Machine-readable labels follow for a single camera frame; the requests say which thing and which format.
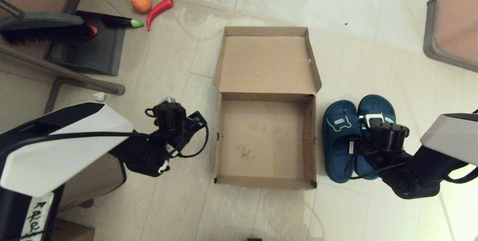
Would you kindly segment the dark blue rubber slipper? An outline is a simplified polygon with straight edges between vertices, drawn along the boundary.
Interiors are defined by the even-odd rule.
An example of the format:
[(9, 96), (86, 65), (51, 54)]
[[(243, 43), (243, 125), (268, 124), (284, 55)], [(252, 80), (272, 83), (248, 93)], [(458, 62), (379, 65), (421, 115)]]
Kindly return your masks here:
[(332, 103), (322, 118), (325, 170), (335, 183), (346, 183), (353, 173), (353, 155), (348, 154), (348, 142), (361, 137), (356, 106), (348, 100)]
[[(367, 114), (381, 114), (388, 123), (396, 123), (395, 110), (392, 104), (384, 97), (368, 95), (362, 98), (357, 108), (358, 116)], [(365, 175), (374, 171), (363, 156), (357, 155), (354, 161), (354, 171), (357, 175)]]

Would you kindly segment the brown cardboard box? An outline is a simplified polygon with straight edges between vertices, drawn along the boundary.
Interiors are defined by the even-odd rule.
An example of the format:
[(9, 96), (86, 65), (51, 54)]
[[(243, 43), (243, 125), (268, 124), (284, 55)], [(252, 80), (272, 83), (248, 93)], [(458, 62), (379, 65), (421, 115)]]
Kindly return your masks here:
[(225, 27), (214, 86), (214, 182), (316, 189), (316, 95), (322, 83), (308, 28)]

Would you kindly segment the brown plastic trash bin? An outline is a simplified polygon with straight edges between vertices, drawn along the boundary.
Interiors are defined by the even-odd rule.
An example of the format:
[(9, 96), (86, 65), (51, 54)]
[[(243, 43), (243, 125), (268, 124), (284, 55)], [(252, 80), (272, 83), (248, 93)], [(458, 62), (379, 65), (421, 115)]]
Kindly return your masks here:
[(126, 179), (123, 163), (105, 154), (66, 182), (59, 212), (74, 207), (91, 208), (96, 198), (116, 190)]

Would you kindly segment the dark grey dustpan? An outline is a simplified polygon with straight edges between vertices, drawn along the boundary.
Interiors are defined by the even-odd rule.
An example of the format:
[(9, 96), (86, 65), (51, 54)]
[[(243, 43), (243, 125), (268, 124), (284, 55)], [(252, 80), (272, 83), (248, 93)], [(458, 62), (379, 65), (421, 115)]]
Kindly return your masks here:
[(98, 35), (90, 40), (53, 42), (50, 62), (82, 74), (117, 76), (121, 64), (125, 27), (115, 27), (102, 22), (104, 13), (82, 10), (73, 12), (85, 23), (98, 29)]

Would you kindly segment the toy red chili pepper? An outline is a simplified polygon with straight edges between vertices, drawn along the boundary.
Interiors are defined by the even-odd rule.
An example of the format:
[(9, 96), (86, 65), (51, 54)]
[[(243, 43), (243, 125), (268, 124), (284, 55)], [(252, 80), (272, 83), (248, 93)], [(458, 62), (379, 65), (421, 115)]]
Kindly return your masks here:
[(163, 0), (152, 8), (146, 19), (146, 30), (150, 31), (154, 19), (161, 13), (174, 7), (174, 0)]

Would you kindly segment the toy purple eggplant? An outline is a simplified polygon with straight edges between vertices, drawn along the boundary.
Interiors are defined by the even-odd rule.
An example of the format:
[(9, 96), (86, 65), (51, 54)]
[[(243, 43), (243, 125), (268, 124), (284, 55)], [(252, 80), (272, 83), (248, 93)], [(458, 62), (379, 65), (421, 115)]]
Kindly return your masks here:
[(102, 22), (106, 25), (125, 28), (143, 28), (144, 23), (131, 18), (125, 18), (120, 16), (103, 16)]

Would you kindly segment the toy orange fruit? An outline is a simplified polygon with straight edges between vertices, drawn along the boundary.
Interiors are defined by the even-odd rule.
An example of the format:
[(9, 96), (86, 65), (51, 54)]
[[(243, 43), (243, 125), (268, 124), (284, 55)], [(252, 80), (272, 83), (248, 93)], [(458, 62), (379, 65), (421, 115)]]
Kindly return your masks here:
[(150, 0), (130, 0), (130, 2), (138, 13), (148, 13), (152, 8)]

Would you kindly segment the brown table with grey rim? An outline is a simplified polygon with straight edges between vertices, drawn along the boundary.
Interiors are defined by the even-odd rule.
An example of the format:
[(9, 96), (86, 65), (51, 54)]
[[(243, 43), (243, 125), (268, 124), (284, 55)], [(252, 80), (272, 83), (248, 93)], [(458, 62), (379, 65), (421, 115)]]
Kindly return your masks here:
[(423, 52), (478, 73), (478, 0), (429, 0)]

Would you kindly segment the black bristle broom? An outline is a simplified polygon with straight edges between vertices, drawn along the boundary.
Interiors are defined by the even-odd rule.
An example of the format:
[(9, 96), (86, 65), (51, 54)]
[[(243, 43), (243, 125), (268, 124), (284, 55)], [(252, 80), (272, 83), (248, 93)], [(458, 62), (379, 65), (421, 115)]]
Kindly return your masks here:
[(0, 34), (11, 45), (36, 41), (86, 40), (90, 30), (80, 16), (69, 13), (24, 12), (5, 0), (0, 8), (10, 13), (0, 19)]

